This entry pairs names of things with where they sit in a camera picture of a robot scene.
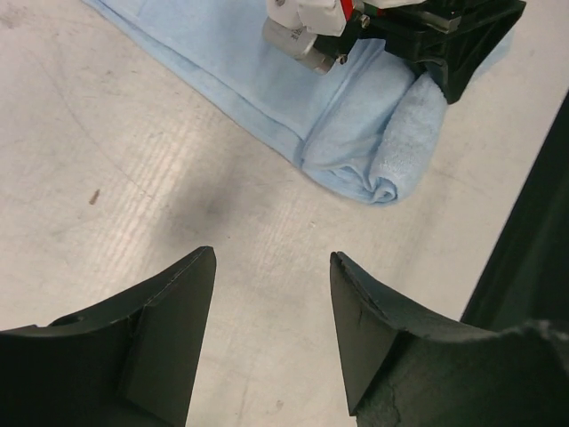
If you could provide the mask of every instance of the bolt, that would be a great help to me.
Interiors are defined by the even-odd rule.
[[[359,21],[361,22],[363,29],[368,28],[370,26],[370,23],[372,22],[370,17],[367,15],[362,15],[362,17],[359,19]]]

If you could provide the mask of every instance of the towel fold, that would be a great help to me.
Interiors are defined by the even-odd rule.
[[[346,65],[319,76],[262,39],[261,0],[85,2],[332,191],[389,205],[429,165],[445,98],[381,40],[357,42]]]

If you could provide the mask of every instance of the table surface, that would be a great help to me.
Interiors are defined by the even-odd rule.
[[[354,425],[330,252],[458,318],[565,97],[566,16],[530,1],[415,194],[380,209],[318,187],[78,0],[0,0],[0,329],[213,246],[189,424]]]

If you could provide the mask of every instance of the folded towel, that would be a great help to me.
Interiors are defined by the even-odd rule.
[[[328,189],[388,205],[429,165],[445,98],[381,40],[359,41],[322,77],[262,39],[261,0],[85,2]]]

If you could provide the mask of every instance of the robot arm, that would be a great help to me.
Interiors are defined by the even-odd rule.
[[[452,104],[524,8],[521,0],[267,0],[263,36],[320,74],[346,63],[358,39],[384,39]]]

